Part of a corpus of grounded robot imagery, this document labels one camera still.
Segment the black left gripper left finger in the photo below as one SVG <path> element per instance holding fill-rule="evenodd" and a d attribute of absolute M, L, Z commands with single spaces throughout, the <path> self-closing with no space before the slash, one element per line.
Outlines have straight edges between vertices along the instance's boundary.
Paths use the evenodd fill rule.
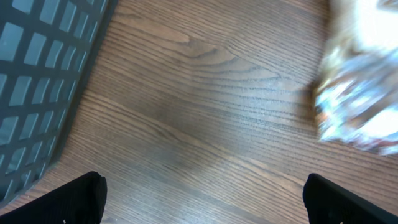
<path fill-rule="evenodd" d="M 1 224 L 97 224 L 102 221 L 107 191 L 106 178 L 91 171 L 1 215 Z"/>

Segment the beige brown snack bag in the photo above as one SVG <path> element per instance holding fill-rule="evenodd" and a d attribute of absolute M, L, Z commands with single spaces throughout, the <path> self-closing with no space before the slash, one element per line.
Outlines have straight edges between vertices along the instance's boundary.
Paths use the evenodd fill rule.
<path fill-rule="evenodd" d="M 320 140 L 397 153 L 397 0 L 330 1 L 318 72 Z"/>

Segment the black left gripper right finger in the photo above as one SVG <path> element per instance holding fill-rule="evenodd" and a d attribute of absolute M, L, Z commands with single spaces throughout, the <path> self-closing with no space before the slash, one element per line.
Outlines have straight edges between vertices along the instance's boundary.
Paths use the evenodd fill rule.
<path fill-rule="evenodd" d="M 310 224 L 397 224 L 397 216 L 312 173 L 303 188 Z"/>

